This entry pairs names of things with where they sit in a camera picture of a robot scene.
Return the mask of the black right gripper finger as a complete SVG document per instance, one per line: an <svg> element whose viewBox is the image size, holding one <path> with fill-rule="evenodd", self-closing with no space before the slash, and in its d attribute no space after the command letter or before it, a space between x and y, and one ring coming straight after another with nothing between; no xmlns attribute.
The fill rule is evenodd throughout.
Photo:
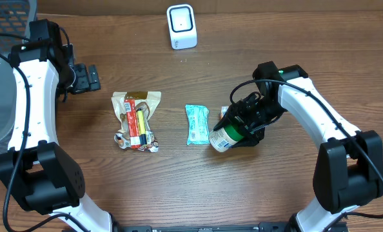
<svg viewBox="0 0 383 232"><path fill-rule="evenodd" d="M256 146L263 138L265 134L265 129L262 128L258 131L255 131L254 133L250 133L247 130L243 131L244 137L234 144L232 148L238 148L238 147L254 147Z"/></svg>
<svg viewBox="0 0 383 232"><path fill-rule="evenodd" d="M239 120L235 118L236 115L232 111L227 111L222 119L214 126L213 130L217 131L228 125L239 125Z"/></svg>

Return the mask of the orange Kleenex tissue pack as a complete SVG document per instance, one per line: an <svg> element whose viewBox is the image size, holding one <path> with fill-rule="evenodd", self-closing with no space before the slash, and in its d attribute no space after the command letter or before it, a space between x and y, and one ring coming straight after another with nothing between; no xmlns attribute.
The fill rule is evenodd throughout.
<svg viewBox="0 0 383 232"><path fill-rule="evenodd" d="M219 119L222 119L228 111L228 106L222 106L221 111L219 113Z"/></svg>

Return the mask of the green lid jar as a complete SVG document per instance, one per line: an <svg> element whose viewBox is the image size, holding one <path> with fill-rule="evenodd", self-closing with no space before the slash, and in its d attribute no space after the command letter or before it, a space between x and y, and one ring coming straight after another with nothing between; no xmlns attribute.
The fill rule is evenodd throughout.
<svg viewBox="0 0 383 232"><path fill-rule="evenodd" d="M232 124L209 133L209 142L218 152L225 152L243 138L237 127Z"/></svg>

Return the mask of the teal tissue packet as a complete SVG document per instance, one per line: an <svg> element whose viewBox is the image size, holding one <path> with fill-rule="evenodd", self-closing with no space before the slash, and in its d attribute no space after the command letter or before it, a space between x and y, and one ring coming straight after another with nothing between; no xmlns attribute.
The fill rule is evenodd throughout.
<svg viewBox="0 0 383 232"><path fill-rule="evenodd" d="M189 130L186 144L209 144L208 116L209 109L205 106L187 104L185 106Z"/></svg>

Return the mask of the beige brown snack bag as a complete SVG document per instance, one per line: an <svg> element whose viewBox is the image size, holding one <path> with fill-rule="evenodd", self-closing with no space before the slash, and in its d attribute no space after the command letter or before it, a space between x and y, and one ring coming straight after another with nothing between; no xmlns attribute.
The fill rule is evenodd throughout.
<svg viewBox="0 0 383 232"><path fill-rule="evenodd" d="M124 108L125 99L134 99L135 108L141 109L144 114L144 122L146 128L147 144L140 148L132 148L130 146L130 133L128 121L126 117L126 110ZM149 120L157 109L161 101L161 92L115 92L112 95L112 105L115 116L120 122L121 128L115 133L114 141L123 150L132 149L139 151L147 151L156 153L159 150L159 143L157 142L154 132L151 130Z"/></svg>

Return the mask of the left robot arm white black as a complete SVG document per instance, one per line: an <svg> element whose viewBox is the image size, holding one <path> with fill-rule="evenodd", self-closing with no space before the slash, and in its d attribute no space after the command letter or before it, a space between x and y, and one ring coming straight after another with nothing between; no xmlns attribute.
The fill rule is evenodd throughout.
<svg viewBox="0 0 383 232"><path fill-rule="evenodd" d="M29 30L5 57L16 82L12 137L0 154L6 199L46 221L60 218L75 231L118 231L113 216L86 194L83 171L59 146L56 133L57 99L99 90L97 70L74 63L72 45L58 24L32 21Z"/></svg>

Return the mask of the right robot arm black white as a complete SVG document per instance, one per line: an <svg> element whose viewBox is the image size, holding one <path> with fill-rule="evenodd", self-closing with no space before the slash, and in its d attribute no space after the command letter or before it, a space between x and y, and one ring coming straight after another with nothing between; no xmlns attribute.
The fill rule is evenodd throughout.
<svg viewBox="0 0 383 232"><path fill-rule="evenodd" d="M259 231L346 231L346 217L383 195L382 139L337 113L299 65L261 63L251 81L257 91L230 104L209 134L212 147L224 152L256 146L266 128L288 112L318 150L314 199L287 222L261 222Z"/></svg>

